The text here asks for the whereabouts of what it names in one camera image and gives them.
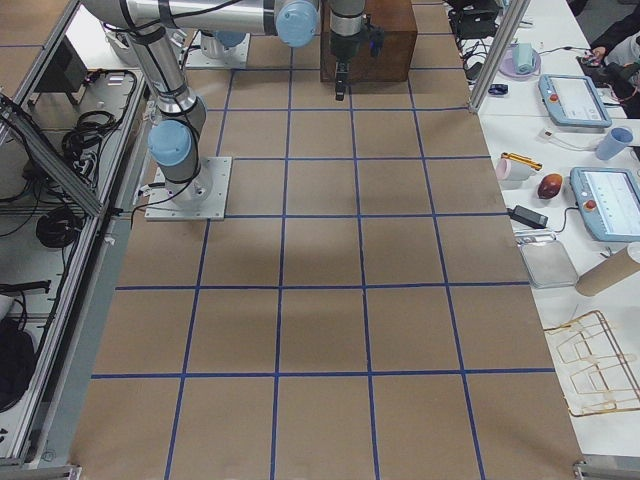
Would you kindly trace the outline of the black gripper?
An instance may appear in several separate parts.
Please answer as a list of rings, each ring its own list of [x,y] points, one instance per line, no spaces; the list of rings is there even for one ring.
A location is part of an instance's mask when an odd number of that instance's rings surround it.
[[[349,80],[349,63],[358,53],[360,35],[340,35],[330,31],[330,52],[336,59],[335,71],[335,100],[343,101]]]

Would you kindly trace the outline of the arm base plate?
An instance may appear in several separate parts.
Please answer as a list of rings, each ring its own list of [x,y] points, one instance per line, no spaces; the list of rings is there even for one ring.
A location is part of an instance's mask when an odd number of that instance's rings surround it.
[[[221,221],[225,218],[232,170],[231,157],[201,157],[199,175],[179,195],[170,199],[181,186],[167,183],[160,167],[154,181],[161,183],[150,191],[148,221]]]
[[[183,66],[192,70],[245,69],[249,33],[198,31],[185,52]]]

